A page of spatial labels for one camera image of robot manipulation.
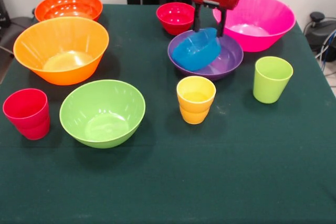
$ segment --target green bowl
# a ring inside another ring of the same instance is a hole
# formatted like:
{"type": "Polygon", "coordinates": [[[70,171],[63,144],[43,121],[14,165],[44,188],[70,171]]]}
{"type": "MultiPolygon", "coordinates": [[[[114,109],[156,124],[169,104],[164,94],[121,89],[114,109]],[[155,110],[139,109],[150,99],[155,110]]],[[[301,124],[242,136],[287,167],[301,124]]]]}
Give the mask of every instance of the green bowl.
{"type": "Polygon", "coordinates": [[[59,112],[63,128],[82,144],[111,148],[137,130],[145,114],[145,100],[134,86],[99,80],[73,90],[59,112]]]}

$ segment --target small red bowl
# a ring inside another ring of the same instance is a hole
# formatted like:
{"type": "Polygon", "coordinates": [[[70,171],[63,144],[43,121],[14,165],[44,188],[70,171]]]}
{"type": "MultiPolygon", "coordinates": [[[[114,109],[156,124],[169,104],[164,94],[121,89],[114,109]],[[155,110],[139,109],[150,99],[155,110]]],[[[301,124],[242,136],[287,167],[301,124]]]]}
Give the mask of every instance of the small red bowl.
{"type": "Polygon", "coordinates": [[[173,2],[161,5],[156,10],[156,16],[167,33],[178,35],[190,29],[194,12],[195,8],[191,5],[173,2]]]}
{"type": "Polygon", "coordinates": [[[35,17],[38,21],[68,16],[97,21],[102,10],[100,0],[43,0],[35,8],[35,17]]]}

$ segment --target lime green cup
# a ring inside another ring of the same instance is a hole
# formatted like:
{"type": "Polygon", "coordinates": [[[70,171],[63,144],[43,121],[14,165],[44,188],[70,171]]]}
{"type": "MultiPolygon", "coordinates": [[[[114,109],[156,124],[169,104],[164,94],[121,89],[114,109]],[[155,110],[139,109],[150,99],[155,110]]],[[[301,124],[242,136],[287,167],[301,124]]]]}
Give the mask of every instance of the lime green cup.
{"type": "Polygon", "coordinates": [[[63,128],[82,144],[111,148],[137,130],[145,114],[145,100],[134,86],[118,80],[99,80],[73,90],[63,101],[63,128]]]}
{"type": "Polygon", "coordinates": [[[255,65],[254,97],[262,103],[278,101],[292,75],[293,67],[284,59],[274,56],[260,58],[255,65]]]}

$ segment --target purple bowl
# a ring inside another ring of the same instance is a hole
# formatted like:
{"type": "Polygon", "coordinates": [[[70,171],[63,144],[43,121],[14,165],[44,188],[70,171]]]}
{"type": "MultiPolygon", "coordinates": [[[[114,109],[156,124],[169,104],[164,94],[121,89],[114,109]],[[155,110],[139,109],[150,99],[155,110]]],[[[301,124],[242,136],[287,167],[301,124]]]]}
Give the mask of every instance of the purple bowl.
{"type": "Polygon", "coordinates": [[[210,65],[195,72],[191,72],[180,67],[172,59],[173,51],[178,46],[178,44],[182,42],[182,40],[190,36],[192,33],[194,33],[192,30],[185,31],[184,33],[181,33],[173,38],[168,45],[169,59],[175,65],[175,67],[182,72],[182,74],[186,76],[202,76],[208,78],[209,80],[215,81],[231,73],[241,64],[244,56],[241,46],[231,37],[223,35],[221,38],[219,38],[219,42],[221,43],[222,47],[221,53],[210,65]]]}

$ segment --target orange bowl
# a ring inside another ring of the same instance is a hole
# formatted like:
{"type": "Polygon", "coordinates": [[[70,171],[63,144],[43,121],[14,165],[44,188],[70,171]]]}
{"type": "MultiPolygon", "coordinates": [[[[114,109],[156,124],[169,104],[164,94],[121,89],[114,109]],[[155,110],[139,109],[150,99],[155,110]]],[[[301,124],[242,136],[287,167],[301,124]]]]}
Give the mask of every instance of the orange bowl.
{"type": "Polygon", "coordinates": [[[102,10],[100,0],[43,0],[35,8],[35,17],[38,21],[69,16],[97,21],[102,10]]]}
{"type": "Polygon", "coordinates": [[[56,85],[88,79],[109,44],[98,22],[81,17],[49,19],[26,29],[14,43],[14,55],[26,68],[56,85]]]}

